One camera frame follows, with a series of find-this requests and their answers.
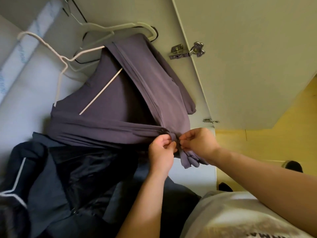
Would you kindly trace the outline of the person's left hand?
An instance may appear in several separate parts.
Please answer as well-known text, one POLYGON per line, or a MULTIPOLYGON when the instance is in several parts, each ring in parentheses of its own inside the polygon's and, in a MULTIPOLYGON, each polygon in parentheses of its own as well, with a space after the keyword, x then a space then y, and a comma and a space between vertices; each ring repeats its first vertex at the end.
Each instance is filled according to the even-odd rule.
POLYGON ((172 138, 168 134, 156 137, 149 145, 148 154, 150 161, 150 173, 165 180, 174 162, 174 154, 164 148, 170 144, 172 138))

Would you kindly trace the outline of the person's right hand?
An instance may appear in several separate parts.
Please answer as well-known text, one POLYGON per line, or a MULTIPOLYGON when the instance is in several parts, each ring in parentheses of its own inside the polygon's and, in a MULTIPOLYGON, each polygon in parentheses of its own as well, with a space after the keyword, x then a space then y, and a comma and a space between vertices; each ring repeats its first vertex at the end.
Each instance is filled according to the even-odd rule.
POLYGON ((207 128, 195 128, 188 132, 198 132, 198 156, 208 164, 219 168, 219 152, 222 148, 216 141, 214 134, 207 128))

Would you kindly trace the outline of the purple grey garment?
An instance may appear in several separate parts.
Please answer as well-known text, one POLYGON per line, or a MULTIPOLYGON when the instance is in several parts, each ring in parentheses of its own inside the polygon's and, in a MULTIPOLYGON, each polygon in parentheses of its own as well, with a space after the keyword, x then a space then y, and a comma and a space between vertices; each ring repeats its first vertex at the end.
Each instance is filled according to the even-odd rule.
POLYGON ((63 144, 122 147, 168 134, 184 168, 208 163, 179 146, 196 106, 185 86, 141 33, 107 44, 92 76, 51 110, 47 135, 63 144))

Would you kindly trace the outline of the person's right forearm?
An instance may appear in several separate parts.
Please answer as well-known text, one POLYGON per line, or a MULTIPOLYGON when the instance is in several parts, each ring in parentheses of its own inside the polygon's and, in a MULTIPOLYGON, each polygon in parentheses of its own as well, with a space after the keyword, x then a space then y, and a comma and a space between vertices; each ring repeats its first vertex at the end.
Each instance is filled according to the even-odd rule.
POLYGON ((279 216, 317 238, 317 176, 217 147, 208 161, 279 216))

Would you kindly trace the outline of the person's left forearm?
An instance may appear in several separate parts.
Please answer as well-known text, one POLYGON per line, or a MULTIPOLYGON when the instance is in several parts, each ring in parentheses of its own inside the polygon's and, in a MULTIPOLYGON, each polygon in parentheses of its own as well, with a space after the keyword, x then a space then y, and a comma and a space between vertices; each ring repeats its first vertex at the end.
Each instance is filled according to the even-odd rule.
POLYGON ((116 238, 159 238, 167 172, 150 170, 116 238))

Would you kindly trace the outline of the black shoe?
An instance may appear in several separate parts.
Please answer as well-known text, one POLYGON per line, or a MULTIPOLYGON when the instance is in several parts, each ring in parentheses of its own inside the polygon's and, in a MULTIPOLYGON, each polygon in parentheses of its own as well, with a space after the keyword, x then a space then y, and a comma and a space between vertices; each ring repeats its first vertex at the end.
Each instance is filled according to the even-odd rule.
POLYGON ((221 182, 220 184, 218 184, 217 190, 221 192, 233 192, 233 189, 224 182, 221 182))
POLYGON ((303 173, 301 164, 297 161, 287 160, 282 165, 283 168, 303 173))

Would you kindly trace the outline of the black quilted jacket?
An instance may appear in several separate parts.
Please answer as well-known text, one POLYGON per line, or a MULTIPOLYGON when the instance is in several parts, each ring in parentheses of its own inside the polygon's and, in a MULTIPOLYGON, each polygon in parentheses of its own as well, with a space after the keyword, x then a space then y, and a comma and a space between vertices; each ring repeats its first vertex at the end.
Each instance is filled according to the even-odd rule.
POLYGON ((136 171, 138 153, 129 148, 62 146, 49 148, 71 212, 114 188, 136 171))

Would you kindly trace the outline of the person's white printed shirt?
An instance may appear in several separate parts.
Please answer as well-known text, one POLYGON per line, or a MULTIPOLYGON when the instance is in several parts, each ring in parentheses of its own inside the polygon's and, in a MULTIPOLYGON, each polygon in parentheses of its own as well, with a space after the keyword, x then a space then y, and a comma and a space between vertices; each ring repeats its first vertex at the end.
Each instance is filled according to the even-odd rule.
POLYGON ((180 238, 313 238, 249 192, 210 191, 186 220, 180 238))

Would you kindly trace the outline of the large metal door hinge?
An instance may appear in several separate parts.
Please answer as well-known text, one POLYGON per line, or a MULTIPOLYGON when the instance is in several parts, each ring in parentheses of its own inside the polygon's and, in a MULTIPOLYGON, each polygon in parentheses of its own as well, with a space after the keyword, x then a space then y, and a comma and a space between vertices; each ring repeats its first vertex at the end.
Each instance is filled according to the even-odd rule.
POLYGON ((190 50, 184 49, 183 44, 176 45, 171 48, 171 52, 169 53, 169 58, 173 59, 181 59, 187 58, 192 55, 196 57, 201 57, 205 54, 203 49, 204 43, 201 42, 194 42, 193 47, 190 50))

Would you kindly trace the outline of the cream wardrobe door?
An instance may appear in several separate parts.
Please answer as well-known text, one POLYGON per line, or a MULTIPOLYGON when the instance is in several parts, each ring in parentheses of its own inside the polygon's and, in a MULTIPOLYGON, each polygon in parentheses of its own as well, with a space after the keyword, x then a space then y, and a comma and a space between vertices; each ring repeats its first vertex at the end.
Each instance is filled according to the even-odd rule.
POLYGON ((172 0, 216 129, 272 128, 317 73, 317 0, 172 0))

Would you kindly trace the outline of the dark navy jacket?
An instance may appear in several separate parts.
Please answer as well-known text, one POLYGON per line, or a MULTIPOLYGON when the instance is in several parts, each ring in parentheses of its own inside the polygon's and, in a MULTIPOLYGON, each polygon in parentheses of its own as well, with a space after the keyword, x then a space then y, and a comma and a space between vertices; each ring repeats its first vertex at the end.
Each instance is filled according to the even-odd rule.
POLYGON ((0 184, 0 238, 115 238, 149 172, 146 147, 135 172, 72 213, 49 148, 70 146, 40 133, 16 145, 0 184))

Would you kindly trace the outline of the cream wardrobe cabinet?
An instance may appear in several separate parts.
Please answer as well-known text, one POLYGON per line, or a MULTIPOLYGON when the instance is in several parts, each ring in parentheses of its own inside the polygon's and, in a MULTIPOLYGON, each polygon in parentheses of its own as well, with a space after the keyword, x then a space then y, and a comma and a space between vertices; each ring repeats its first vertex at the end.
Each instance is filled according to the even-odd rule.
MULTIPOLYGON (((17 43, 17 35, 26 31, 49 0, 0 0, 0 68, 17 43)), ((156 49, 176 72, 196 104, 189 116, 191 128, 209 127, 210 117, 192 60, 170 60, 172 46, 185 39, 171 0, 74 0, 90 23, 104 27, 143 22, 154 26, 159 37, 156 49)), ((60 55, 72 58, 82 44, 83 34, 77 21, 60 11, 44 40, 60 55)), ((38 45, 17 80, 0 104, 0 182, 12 148, 44 133, 56 95, 58 74, 64 65, 50 50, 38 45)))

